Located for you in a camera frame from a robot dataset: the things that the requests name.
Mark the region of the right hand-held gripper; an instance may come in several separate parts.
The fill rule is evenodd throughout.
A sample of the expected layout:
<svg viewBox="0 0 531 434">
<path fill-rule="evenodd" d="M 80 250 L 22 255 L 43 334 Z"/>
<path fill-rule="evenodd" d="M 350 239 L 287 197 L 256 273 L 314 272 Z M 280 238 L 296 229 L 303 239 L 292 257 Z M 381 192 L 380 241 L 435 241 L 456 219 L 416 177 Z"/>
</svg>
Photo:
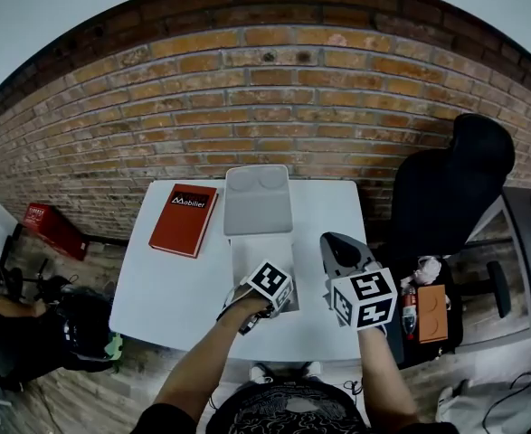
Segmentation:
<svg viewBox="0 0 531 434">
<path fill-rule="evenodd" d="M 325 273 L 341 276 L 344 242 L 328 231 L 320 236 L 319 243 Z M 363 242 L 346 236 L 346 243 L 346 267 L 356 272 L 327 282 L 329 309 L 340 327 L 356 331 L 384 327 L 393 319 L 398 296 L 391 271 L 376 267 L 373 252 Z"/>
</svg>

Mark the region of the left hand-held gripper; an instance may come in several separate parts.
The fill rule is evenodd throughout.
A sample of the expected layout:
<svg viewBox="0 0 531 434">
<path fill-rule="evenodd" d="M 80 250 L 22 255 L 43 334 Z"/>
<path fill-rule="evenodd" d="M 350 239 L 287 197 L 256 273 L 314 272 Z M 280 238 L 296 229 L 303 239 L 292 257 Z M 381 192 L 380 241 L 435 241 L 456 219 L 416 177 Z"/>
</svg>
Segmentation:
<svg viewBox="0 0 531 434">
<path fill-rule="evenodd" d="M 281 313 L 297 311 L 299 302 L 293 277 L 281 267 L 265 259 L 252 273 L 245 276 L 233 288 L 223 303 L 220 319 L 234 304 L 247 297 L 261 297 L 268 301 L 262 311 L 249 316 L 239 328 L 241 335 L 247 335 L 261 320 L 272 319 Z"/>
</svg>

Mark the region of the white box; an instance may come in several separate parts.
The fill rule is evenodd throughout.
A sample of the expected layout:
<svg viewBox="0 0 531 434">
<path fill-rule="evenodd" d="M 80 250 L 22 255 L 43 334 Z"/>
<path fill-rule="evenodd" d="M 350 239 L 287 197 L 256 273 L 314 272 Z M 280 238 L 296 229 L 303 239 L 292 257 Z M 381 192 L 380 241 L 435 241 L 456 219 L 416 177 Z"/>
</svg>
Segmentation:
<svg viewBox="0 0 531 434">
<path fill-rule="evenodd" d="M 285 165 L 248 165 L 226 173 L 223 233 L 231 245 L 234 286 L 240 286 L 265 260 L 295 276 Z"/>
</svg>

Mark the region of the person's right forearm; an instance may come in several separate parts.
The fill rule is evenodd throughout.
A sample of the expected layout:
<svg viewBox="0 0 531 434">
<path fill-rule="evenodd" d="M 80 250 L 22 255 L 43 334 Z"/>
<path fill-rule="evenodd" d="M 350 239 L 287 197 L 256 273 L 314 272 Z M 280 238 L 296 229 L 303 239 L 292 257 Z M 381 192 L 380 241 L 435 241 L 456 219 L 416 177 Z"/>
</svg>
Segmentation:
<svg viewBox="0 0 531 434">
<path fill-rule="evenodd" d="M 414 398 L 400 373 L 387 339 L 377 327 L 357 333 L 365 411 L 373 429 L 398 434 L 419 422 Z"/>
</svg>

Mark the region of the person's left forearm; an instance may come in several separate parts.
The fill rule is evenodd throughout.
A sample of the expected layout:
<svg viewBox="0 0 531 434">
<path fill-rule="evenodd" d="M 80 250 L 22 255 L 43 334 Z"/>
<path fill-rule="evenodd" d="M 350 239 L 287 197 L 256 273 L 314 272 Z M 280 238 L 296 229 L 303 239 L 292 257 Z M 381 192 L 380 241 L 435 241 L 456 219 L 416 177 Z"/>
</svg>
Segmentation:
<svg viewBox="0 0 531 434">
<path fill-rule="evenodd" d="M 195 422 L 201 419 L 219 385 L 239 329 L 249 317 L 268 307 L 269 301 L 255 293 L 231 305 L 168 374 L 154 403 L 175 406 Z"/>
</svg>

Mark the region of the orange box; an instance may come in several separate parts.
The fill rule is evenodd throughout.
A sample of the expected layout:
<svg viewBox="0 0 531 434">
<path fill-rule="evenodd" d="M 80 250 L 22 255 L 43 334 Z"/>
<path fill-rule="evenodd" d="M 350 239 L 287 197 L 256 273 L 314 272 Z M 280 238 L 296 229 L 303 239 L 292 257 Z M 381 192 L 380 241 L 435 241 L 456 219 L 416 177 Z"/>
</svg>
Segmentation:
<svg viewBox="0 0 531 434">
<path fill-rule="evenodd" d="M 443 285 L 417 290 L 418 337 L 421 344 L 448 338 L 446 294 Z"/>
</svg>

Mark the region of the red box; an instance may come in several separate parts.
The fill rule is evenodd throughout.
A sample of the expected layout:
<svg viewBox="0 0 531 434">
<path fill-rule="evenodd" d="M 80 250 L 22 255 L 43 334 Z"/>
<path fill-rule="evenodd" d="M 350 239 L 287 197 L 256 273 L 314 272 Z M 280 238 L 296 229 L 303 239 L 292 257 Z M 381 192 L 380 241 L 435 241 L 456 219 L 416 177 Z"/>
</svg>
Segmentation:
<svg viewBox="0 0 531 434">
<path fill-rule="evenodd" d="M 62 255 L 78 261 L 84 260 L 88 240 L 54 207 L 30 203 L 24 215 L 23 226 Z"/>
</svg>

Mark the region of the clear bottle with red label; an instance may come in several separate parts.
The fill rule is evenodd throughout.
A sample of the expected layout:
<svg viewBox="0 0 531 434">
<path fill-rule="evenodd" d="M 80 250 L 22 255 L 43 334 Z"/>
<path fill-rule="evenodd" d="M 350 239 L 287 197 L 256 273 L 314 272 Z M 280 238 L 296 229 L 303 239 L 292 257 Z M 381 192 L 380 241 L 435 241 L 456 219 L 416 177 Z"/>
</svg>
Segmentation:
<svg viewBox="0 0 531 434">
<path fill-rule="evenodd" d="M 417 321 L 417 293 L 414 285 L 408 283 L 402 290 L 402 326 L 408 340 L 414 339 Z"/>
</svg>

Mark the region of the red book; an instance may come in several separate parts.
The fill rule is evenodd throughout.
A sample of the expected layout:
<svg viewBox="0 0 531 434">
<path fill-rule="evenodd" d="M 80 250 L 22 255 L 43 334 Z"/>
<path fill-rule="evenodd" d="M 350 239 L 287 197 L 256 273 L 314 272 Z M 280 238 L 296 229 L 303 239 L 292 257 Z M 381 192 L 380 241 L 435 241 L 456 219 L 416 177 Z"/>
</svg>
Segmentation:
<svg viewBox="0 0 531 434">
<path fill-rule="evenodd" d="M 218 191 L 214 187 L 175 184 L 148 245 L 155 250 L 196 259 L 217 199 Z"/>
</svg>

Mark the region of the black office chair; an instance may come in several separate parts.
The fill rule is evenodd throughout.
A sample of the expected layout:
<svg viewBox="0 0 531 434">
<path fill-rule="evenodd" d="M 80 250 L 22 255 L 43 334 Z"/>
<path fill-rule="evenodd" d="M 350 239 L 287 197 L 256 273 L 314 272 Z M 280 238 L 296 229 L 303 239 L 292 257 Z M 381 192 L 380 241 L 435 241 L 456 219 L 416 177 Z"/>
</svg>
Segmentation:
<svg viewBox="0 0 531 434">
<path fill-rule="evenodd" d="M 453 122 L 444 149 L 407 157 L 394 179 L 384 262 L 396 283 L 423 256 L 445 259 L 461 251 L 480 217 L 500 196 L 515 164 L 508 132 L 496 121 L 467 113 Z"/>
</svg>

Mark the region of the person's black patterned shirt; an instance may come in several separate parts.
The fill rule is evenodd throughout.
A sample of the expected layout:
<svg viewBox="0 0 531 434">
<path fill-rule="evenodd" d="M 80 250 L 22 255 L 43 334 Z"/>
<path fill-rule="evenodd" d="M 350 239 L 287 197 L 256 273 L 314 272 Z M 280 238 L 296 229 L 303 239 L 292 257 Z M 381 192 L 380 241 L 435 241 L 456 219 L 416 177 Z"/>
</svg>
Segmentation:
<svg viewBox="0 0 531 434">
<path fill-rule="evenodd" d="M 130 434 L 196 434 L 197 425 L 173 405 L 154 404 Z M 308 379 L 251 384 L 235 392 L 208 421 L 205 434 L 383 434 L 368 427 L 354 401 Z M 397 434 L 459 434 L 450 423 L 414 423 Z"/>
</svg>

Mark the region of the white desk with dark top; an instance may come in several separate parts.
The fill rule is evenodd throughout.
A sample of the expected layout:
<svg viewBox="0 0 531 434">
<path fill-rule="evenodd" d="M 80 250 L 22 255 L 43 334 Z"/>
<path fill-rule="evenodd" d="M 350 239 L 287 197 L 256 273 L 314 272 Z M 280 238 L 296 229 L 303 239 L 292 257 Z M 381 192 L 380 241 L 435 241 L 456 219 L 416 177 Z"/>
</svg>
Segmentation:
<svg viewBox="0 0 531 434">
<path fill-rule="evenodd" d="M 531 339 L 531 189 L 508 187 L 480 217 L 466 245 L 475 246 L 474 238 L 489 225 L 496 216 L 503 214 L 507 222 L 509 237 L 517 253 L 517 262 L 524 285 L 529 324 L 512 334 L 490 338 L 479 343 L 462 344 L 461 352 L 487 350 L 502 345 L 514 344 Z"/>
</svg>

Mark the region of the white bag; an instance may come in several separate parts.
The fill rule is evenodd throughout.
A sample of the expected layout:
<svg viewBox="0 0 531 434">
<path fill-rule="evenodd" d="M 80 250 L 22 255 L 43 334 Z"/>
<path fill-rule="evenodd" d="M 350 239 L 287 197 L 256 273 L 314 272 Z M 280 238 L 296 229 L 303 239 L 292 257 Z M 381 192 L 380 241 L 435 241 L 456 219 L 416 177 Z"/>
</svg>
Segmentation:
<svg viewBox="0 0 531 434">
<path fill-rule="evenodd" d="M 531 434 L 531 376 L 447 387 L 439 396 L 436 420 L 453 424 L 459 434 Z"/>
</svg>

